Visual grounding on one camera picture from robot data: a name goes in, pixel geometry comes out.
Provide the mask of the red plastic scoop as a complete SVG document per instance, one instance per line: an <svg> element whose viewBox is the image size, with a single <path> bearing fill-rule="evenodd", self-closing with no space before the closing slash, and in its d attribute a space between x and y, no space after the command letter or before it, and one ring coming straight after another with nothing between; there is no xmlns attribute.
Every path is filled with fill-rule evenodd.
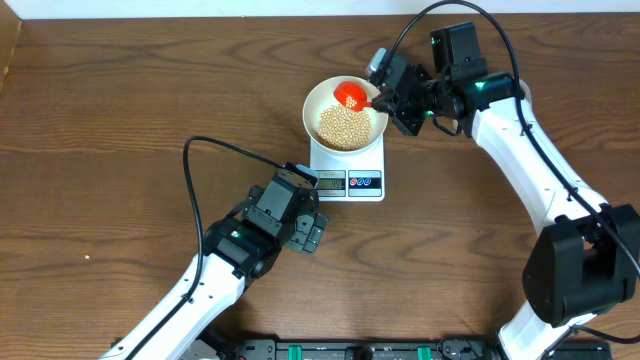
<svg viewBox="0 0 640 360"><path fill-rule="evenodd" d="M371 106L371 102L368 100L368 95L365 92L365 90L362 87L360 87L358 84L351 81L341 82L333 91L333 96L344 107L346 107L346 98L348 96L352 97L354 100L357 101L357 105L355 109L352 110L355 112L360 112L364 108Z"/></svg>

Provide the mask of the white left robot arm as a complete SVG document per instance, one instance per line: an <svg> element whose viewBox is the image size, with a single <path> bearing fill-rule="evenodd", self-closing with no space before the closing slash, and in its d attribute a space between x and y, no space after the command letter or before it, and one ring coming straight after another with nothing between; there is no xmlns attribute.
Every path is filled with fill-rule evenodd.
<svg viewBox="0 0 640 360"><path fill-rule="evenodd" d="M104 359L177 359L203 330L267 274L282 249L312 254L328 217L318 211L319 173L286 164L269 184L200 238L198 254L181 279Z"/></svg>

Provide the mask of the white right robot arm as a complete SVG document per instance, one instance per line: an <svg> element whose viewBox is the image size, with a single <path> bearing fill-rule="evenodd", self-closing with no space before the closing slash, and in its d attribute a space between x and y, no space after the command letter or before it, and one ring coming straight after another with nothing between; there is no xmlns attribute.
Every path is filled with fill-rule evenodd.
<svg viewBox="0 0 640 360"><path fill-rule="evenodd" d="M498 332L489 359L551 359L595 317L630 300L639 279L639 215L612 206L571 168L540 127L526 86L490 73L476 28L430 36L435 69L380 49L367 76L372 105L405 135L423 123L455 122L499 166L524 204L537 240L522 274L525 303Z"/></svg>

